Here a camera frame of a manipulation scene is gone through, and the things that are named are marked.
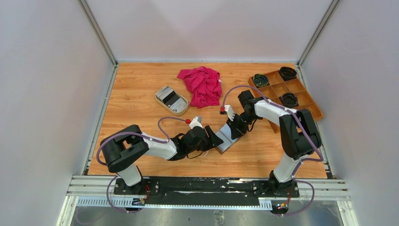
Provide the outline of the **brown leather card holder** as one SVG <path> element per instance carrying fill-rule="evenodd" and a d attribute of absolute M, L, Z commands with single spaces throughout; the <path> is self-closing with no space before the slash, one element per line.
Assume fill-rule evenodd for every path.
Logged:
<path fill-rule="evenodd" d="M 232 147 L 240 138 L 232 139 L 231 138 L 231 128 L 224 124 L 215 135 L 220 138 L 223 142 L 215 147 L 215 149 L 222 155 L 224 154 L 230 147 Z"/>

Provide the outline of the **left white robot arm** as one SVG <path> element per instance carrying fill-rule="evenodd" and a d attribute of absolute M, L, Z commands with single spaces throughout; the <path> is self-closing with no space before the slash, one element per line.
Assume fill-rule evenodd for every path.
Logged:
<path fill-rule="evenodd" d="M 149 155 L 178 161 L 194 151 L 205 152 L 221 144 L 223 140 L 209 126 L 195 126 L 187 133 L 162 139 L 143 133 L 138 125 L 131 125 L 104 139 L 98 152 L 103 154 L 103 164 L 108 171 L 120 176 L 132 194 L 140 194 L 144 189 L 144 181 L 134 164 L 140 157 Z"/>

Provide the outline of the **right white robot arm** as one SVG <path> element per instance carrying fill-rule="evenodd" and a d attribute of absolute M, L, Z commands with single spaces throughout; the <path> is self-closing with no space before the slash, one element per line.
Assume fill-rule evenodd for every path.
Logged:
<path fill-rule="evenodd" d="M 220 108 L 220 113 L 228 116 L 226 124 L 232 139 L 244 136 L 256 120 L 267 119 L 279 126 L 284 154 L 271 171 L 266 190 L 282 196 L 294 183 L 294 176 L 304 161 L 324 160 L 319 151 L 322 140 L 312 114 L 308 109 L 287 108 L 264 95 L 255 98 L 249 90 L 239 94 L 239 101 L 244 110 L 241 114 L 236 114 L 226 103 Z"/>

